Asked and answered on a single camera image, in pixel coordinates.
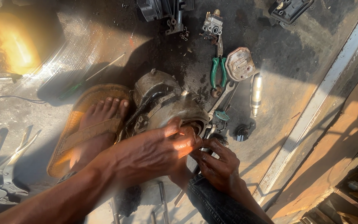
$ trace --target screwdriver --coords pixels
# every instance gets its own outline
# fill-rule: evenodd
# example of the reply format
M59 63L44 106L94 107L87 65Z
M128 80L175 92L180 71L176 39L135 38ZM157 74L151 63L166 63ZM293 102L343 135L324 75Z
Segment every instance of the screwdriver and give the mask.
M57 98L59 101L62 101L66 98L68 98L69 96L71 96L72 94L74 94L78 88L80 88L81 86L83 86L89 79L91 79L92 77L94 77L95 75L101 73L103 70L105 70L108 66L114 64L116 61L118 61L120 58L122 58L122 56L124 56L125 53L121 54L120 56L118 56L118 58L116 58L115 60L113 60L112 62L110 62L110 64L106 65L104 68L100 69L100 71L98 71L97 73L93 74L91 77L87 78L86 80L80 82L79 84L73 86L71 89L69 89L67 92L63 93L59 98Z

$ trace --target open-end wrench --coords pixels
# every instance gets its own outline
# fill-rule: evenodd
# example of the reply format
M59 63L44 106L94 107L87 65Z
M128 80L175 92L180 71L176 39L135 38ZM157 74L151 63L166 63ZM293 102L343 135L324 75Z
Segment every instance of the open-end wrench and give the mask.
M212 107L212 109L208 112L208 117L209 117L209 121L212 120L212 118L214 117L214 112L215 110L218 108L218 106L222 103L223 99L225 98L225 96L230 92L232 91L234 88L235 88L235 85L233 84L231 86L231 81L229 81L227 84L226 84L226 87L225 87L225 90L224 92L222 93L222 95L220 96L220 98L216 101L216 103L214 104L214 106Z

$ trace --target metal rod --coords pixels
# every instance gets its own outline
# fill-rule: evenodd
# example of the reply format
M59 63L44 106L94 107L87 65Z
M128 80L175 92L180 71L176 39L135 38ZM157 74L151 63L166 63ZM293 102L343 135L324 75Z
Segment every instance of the metal rod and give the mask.
M162 205L164 206L164 223L165 224L170 224L170 222L169 222L169 214L168 214L167 199L165 197L164 183L161 182L158 185L160 186L161 202L162 202Z
M91 77L87 78L85 81L88 81L89 79L91 79L93 76L101 73L103 70L105 70L108 66L114 64L116 61L118 61L118 59L122 58L122 56L124 56L125 53L121 54L120 56L118 56L118 58L116 58L114 61L110 62L110 64L106 65L104 68L100 69L97 73L93 74Z
M152 211L152 213L150 215L152 217L152 224L157 224L156 213L154 211Z
M111 212L112 212L112 217L114 219L114 224L120 224L120 217L119 217L120 214L117 212L117 207L115 206L114 198L110 199L110 204L111 204Z

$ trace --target rusty metal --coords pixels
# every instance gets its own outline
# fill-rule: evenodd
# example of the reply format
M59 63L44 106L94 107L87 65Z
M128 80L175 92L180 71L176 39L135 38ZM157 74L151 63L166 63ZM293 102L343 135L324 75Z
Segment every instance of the rusty metal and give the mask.
M200 135L208 124L208 113L200 104L201 97L193 92L181 91L176 80L169 74L153 69L135 84L133 100L137 107L157 91L165 91L166 95L148 105L149 110L142 112L137 118L132 135L143 131L163 127L167 122L180 117L182 126L191 126Z
M246 47L239 47L227 56L225 64L227 73L234 81L240 82L255 73L251 52Z
M142 105L153 93L167 90L180 95L182 90L176 80L165 72L152 69L135 83L133 100L137 107Z

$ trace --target cable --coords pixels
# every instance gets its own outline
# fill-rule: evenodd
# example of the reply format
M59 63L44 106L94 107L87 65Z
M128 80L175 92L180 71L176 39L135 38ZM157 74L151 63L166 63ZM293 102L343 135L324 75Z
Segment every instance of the cable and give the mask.
M32 103L35 103L35 104L45 104L45 103L47 103L44 100L30 100L30 99L23 98L23 97L20 97L20 96L0 96L0 99L2 99L2 98L17 98L17 99L22 99L22 100L32 102Z

